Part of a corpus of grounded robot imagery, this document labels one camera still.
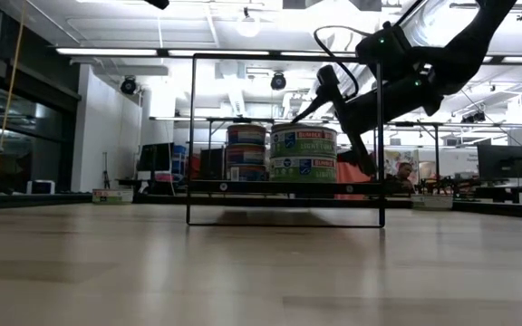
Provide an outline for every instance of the green can label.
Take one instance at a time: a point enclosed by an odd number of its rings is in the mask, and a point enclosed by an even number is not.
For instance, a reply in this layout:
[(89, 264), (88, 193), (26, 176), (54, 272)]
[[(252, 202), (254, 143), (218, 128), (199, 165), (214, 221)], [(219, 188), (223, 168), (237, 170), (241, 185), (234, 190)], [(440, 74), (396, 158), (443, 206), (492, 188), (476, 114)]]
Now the green can label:
[(271, 160), (271, 181), (335, 183), (333, 158), (274, 158)]
[(320, 156), (334, 158), (336, 133), (319, 129), (291, 129), (275, 132), (271, 140), (271, 157)]

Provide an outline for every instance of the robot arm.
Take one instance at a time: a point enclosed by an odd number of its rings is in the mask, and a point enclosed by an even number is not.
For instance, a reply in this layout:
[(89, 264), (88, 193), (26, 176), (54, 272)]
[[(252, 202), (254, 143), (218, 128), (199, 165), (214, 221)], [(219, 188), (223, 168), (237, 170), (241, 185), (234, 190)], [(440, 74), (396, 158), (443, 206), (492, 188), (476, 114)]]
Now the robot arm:
[[(420, 107), (431, 116), (439, 110), (445, 95), (460, 91), (477, 73), (495, 31), (517, 0), (477, 2), (475, 19), (443, 48), (412, 47), (403, 30), (390, 23), (356, 46), (359, 62), (368, 65), (374, 76), (378, 64), (382, 65), (383, 81), (378, 81), (378, 85), (383, 85), (385, 123)], [(432, 66), (429, 74), (421, 72), (424, 63)], [(377, 90), (345, 100), (332, 66), (320, 69), (317, 78), (320, 82), (317, 98), (292, 123), (331, 101), (342, 130), (360, 158), (362, 172), (373, 175), (376, 167), (368, 157), (361, 135), (377, 126)]]

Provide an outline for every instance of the cable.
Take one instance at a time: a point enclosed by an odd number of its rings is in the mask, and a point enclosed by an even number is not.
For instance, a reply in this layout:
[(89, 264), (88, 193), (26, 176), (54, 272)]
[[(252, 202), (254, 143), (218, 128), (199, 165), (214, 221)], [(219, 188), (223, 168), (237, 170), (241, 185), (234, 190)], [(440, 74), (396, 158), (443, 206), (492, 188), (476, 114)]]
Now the cable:
[(14, 66), (11, 70), (11, 81), (9, 82), (9, 90), (7, 92), (7, 105), (5, 106), (5, 114), (4, 114), (4, 122), (1, 126), (1, 138), (0, 138), (0, 146), (4, 146), (5, 142), (5, 128), (7, 127), (7, 116), (9, 114), (9, 109), (11, 108), (11, 99), (14, 92), (15, 86), (15, 73), (17, 72), (17, 63), (19, 62), (19, 50), (22, 45), (22, 38), (24, 37), (24, 23), (25, 23), (25, 11), (27, 8), (27, 0), (24, 0), (24, 5), (22, 7), (22, 17), (19, 22), (19, 33), (17, 35), (17, 45), (15, 46), (15, 58), (14, 58)]
[(354, 34), (350, 34), (350, 41), (348, 41), (348, 44), (345, 45), (345, 47), (343, 48), (344, 51), (348, 52), (348, 49), (350, 48), (350, 45), (352, 45), (353, 42), (353, 36)]
[[(366, 32), (362, 32), (360, 30), (357, 30), (355, 28), (352, 28), (352, 27), (349, 27), (349, 26), (342, 26), (342, 25), (327, 25), (327, 26), (322, 26), (322, 27), (319, 27), (318, 29), (316, 29), (314, 31), (314, 39), (315, 41), (317, 42), (317, 45), (319, 45), (319, 47), (322, 48), (322, 50), (324, 50), (325, 53), (327, 53), (329, 56), (331, 56), (332, 58), (335, 58), (335, 54), (333, 52), (330, 51), (330, 49), (327, 48), (327, 46), (325, 46), (325, 44), (322, 42), (322, 40), (320, 40), (319, 36), (317, 35), (319, 31), (323, 30), (323, 29), (327, 29), (327, 28), (342, 28), (342, 29), (346, 29), (346, 30), (349, 30), (349, 31), (352, 31), (356, 34), (359, 34), (361, 36), (364, 36), (364, 37), (368, 37), (368, 36), (372, 36), (371, 34), (369, 33), (366, 33)], [(360, 90), (360, 86), (358, 84), (358, 80), (356, 80), (355, 76), (352, 74), (352, 72), (350, 72), (350, 70), (348, 69), (348, 67), (345, 66), (345, 64), (343, 64), (342, 62), (336, 62), (340, 68), (342, 68), (342, 70), (348, 75), (348, 77), (350, 77), (350, 79), (352, 80), (352, 83), (353, 83), (353, 87), (354, 87), (354, 90), (353, 90), (353, 93), (352, 95), (350, 95), (350, 97), (355, 97), (357, 94), (358, 94), (358, 91)]]
[(408, 8), (406, 13), (404, 13), (402, 15), (402, 17), (400, 17), (400, 19), (398, 19), (398, 22), (396, 22), (396, 24), (400, 25), (400, 24), (404, 23), (408, 18), (410, 18), (411, 14), (413, 14), (414, 11), (416, 11), (419, 8), (419, 6), (422, 5), (426, 1), (428, 1), (428, 0), (416, 0), (416, 2), (414, 4), (412, 4), (410, 6), (410, 8)]
[(474, 106), (477, 108), (477, 110), (478, 110), (479, 112), (482, 112), (482, 113), (485, 115), (485, 118), (489, 119), (490, 122), (492, 122), (493, 124), (495, 124), (495, 125), (496, 125), (500, 130), (501, 130), (501, 131), (503, 131), (503, 133), (504, 133), (505, 135), (507, 135), (507, 137), (509, 137), (511, 140), (515, 141), (515, 142), (516, 142), (520, 147), (522, 147), (522, 144), (521, 144), (518, 140), (516, 140), (513, 136), (511, 136), (510, 133), (508, 133), (506, 130), (504, 130), (504, 129), (503, 129), (503, 128), (498, 124), (498, 123), (496, 123), (493, 119), (491, 119), (491, 118), (487, 115), (487, 113), (485, 113), (485, 111), (482, 110), (482, 109), (479, 107), (479, 105), (477, 105), (477, 103), (476, 103), (475, 101), (473, 101), (473, 100), (469, 97), (469, 95), (468, 95), (464, 90), (461, 90), (461, 92), (464, 94), (464, 96), (465, 96), (467, 99), (469, 99), (470, 103), (472, 103), (472, 105), (474, 105)]

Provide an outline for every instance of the computer monitor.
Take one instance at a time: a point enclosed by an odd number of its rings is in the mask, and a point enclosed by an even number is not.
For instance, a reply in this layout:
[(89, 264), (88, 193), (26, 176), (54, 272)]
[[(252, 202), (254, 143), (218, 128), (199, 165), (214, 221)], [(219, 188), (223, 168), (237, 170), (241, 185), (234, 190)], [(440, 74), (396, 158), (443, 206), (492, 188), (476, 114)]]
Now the computer monitor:
[(481, 179), (522, 177), (522, 146), (478, 145), (478, 174)]
[(142, 146), (138, 171), (170, 172), (171, 155), (174, 143), (161, 143)]
[(202, 149), (200, 151), (200, 172), (198, 177), (206, 180), (222, 180), (225, 149)]

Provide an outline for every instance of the person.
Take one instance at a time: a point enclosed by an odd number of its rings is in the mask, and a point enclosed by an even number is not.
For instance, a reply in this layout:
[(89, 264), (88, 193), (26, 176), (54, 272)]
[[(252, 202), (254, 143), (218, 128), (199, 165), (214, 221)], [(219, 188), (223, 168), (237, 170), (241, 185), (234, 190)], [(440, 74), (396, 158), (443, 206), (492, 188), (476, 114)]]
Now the person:
[(414, 192), (414, 185), (410, 182), (409, 177), (410, 174), (412, 174), (413, 168), (412, 164), (408, 162), (402, 162), (400, 163), (398, 167), (398, 173), (396, 174), (396, 178), (398, 179), (398, 182), (401, 183), (402, 188), (404, 190), (407, 190), (409, 193)]

